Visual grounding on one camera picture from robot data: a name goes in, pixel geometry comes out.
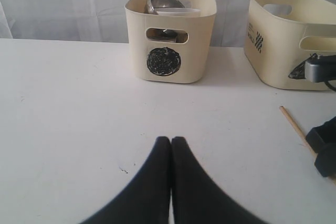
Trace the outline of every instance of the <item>metal bowl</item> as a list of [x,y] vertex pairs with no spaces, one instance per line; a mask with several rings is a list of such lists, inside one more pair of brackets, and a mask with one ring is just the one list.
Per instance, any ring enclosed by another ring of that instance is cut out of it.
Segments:
[[155,8],[185,8],[179,0],[147,0],[147,12],[149,14],[156,14]]

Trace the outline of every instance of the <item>cream plastic bin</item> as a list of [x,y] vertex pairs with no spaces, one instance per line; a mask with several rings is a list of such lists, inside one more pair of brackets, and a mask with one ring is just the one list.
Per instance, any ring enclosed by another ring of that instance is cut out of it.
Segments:
[[[291,12],[276,16],[264,9],[267,4],[289,5]],[[336,55],[336,5],[325,0],[250,0],[244,51],[270,86],[326,90],[324,83],[304,79],[304,62],[314,53]]]
[[[190,2],[190,8],[200,9],[200,17],[145,14],[147,0],[129,0],[125,5],[130,53],[139,78],[191,83],[202,77],[217,12],[216,1],[181,1]],[[181,30],[188,36],[184,43],[152,41],[146,35],[150,28]]]

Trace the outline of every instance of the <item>white table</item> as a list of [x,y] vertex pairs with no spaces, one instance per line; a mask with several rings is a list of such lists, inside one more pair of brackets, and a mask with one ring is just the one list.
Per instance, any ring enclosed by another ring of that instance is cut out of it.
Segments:
[[127,44],[0,39],[0,49],[0,223],[86,219],[160,135],[185,136],[210,177],[262,219],[334,222],[336,187],[279,106],[307,132],[336,115],[336,94],[271,88],[241,48],[211,48],[194,84],[137,79]]

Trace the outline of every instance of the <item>wooden stick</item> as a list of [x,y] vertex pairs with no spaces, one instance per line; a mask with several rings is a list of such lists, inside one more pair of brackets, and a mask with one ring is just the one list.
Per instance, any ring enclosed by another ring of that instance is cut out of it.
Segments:
[[[292,125],[292,127],[294,128],[294,130],[298,133],[298,135],[300,136],[300,138],[303,140],[305,146],[309,149],[309,151],[311,152],[311,154],[316,158],[317,154],[316,152],[310,147],[310,145],[308,144],[308,142],[306,141],[306,136],[303,133],[303,131],[300,129],[300,127],[298,126],[298,124],[294,121],[294,119],[290,116],[290,114],[288,113],[288,111],[285,109],[284,106],[280,106],[280,110],[281,112],[284,114],[284,116],[286,117],[286,119],[288,120],[288,122]],[[336,185],[336,175],[330,176],[329,177],[334,184]]]

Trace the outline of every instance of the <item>black circle drawing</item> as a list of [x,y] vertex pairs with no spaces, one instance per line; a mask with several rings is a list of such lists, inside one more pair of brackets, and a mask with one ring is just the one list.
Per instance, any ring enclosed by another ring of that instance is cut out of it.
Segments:
[[170,76],[181,66],[181,57],[171,48],[155,48],[148,54],[147,67],[157,76]]

